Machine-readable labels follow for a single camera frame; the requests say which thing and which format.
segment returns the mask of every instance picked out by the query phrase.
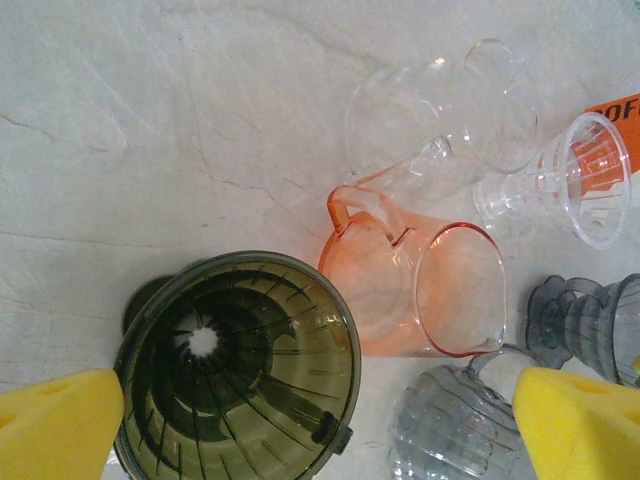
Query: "white marble surface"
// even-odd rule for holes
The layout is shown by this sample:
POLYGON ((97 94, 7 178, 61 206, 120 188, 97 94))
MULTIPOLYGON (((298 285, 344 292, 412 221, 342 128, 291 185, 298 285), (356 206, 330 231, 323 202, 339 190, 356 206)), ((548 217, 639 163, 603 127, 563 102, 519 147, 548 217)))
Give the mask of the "white marble surface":
MULTIPOLYGON (((316 264, 326 195, 358 174, 346 104, 380 66, 501 38, 539 82, 549 137, 640 91, 633 0, 5 0, 0 12, 0 391, 110 366, 129 294, 192 260, 255 248, 316 264)), ((544 229, 506 248, 511 326, 547 274, 638 271, 640 211, 630 220, 606 252, 544 229)), ((364 359, 355 436, 318 478, 389 478, 393 402, 432 364, 364 359)), ((109 465, 104 478, 124 475, 109 465)))

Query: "dripper handle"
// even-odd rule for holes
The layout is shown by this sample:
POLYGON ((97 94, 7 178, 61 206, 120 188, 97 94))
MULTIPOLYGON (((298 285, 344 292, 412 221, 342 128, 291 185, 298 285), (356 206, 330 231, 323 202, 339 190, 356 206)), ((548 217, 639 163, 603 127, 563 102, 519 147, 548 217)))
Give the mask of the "dripper handle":
POLYGON ((609 294, 607 289, 597 282, 587 278, 570 278, 564 284, 562 296, 569 292, 578 292, 594 298, 601 307, 607 304, 609 294))
POLYGON ((524 355, 525 357, 529 357, 530 359, 532 359, 541 367, 547 366, 547 362, 545 362, 544 358, 542 358, 540 355, 530 350, 518 347, 517 345, 505 343, 504 345, 502 345, 502 347, 500 347, 499 350, 496 350, 495 352, 483 353, 481 355, 476 355, 475 357, 473 357, 467 365, 467 371, 470 372, 474 377, 478 377, 480 375, 480 370, 486 367, 491 360, 505 353, 517 353, 520 355, 524 355))

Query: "plastic kitchenware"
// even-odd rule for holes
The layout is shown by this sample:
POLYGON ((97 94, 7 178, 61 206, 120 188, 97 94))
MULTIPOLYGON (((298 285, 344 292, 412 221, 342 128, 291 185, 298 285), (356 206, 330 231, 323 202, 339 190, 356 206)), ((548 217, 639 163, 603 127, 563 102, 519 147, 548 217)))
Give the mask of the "plastic kitchenware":
POLYGON ((197 262, 141 288, 123 323, 115 449, 131 478, 309 479, 349 441, 358 337, 306 264, 269 252, 197 262))
POLYGON ((527 347, 550 367, 575 355, 610 382, 640 387, 640 274, 606 287, 553 275, 531 293, 525 326, 527 347))
POLYGON ((485 172, 521 169, 538 150, 538 94, 521 58, 499 40, 478 42, 461 62, 443 58, 384 68, 361 83, 349 104, 347 147, 360 176, 420 158, 430 143, 423 193, 438 198, 485 172))
POLYGON ((351 309, 367 355, 466 356, 496 350, 506 285, 491 237, 416 215, 364 187, 336 188, 319 269, 351 309))
POLYGON ((396 406, 389 462, 396 480, 535 479, 511 405, 480 379, 505 345, 466 367, 437 366, 418 377, 396 406))
POLYGON ((631 198, 629 171, 618 130, 605 116, 586 113, 523 171, 477 183, 476 208, 497 237, 525 235, 540 221, 603 249, 624 226, 631 198))

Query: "orange packaging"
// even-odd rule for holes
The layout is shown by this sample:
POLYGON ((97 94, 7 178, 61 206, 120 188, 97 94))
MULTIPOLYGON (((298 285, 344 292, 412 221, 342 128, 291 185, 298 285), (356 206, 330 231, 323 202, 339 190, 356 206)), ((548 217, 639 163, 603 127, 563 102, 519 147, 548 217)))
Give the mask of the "orange packaging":
MULTIPOLYGON (((630 97, 614 100, 613 102, 603 103, 602 105, 596 105, 585 110, 586 112, 598 112, 605 115, 616 126, 622 139, 629 151, 629 161, 631 164, 631 182, 636 188, 635 198, 632 199, 633 203, 640 205, 640 93, 631 95, 630 97)), ((573 148, 576 154, 587 153, 582 150, 582 146, 574 145, 573 148)), ((584 155, 584 161, 586 169, 589 164, 589 155, 584 155)), ((621 177, 622 171, 611 172, 612 177, 621 177)), ((584 191, 588 190, 603 190, 595 184, 583 185, 584 191)))

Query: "orange plastic pitcher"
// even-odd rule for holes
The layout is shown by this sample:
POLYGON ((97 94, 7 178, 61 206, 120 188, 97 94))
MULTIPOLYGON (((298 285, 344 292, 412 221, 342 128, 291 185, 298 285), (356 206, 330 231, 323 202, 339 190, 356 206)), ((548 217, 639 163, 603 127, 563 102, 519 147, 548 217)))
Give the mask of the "orange plastic pitcher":
POLYGON ((362 352, 463 357, 498 349, 506 326, 500 251, 480 227, 397 208, 365 185, 340 186, 319 270, 353 313, 362 352))

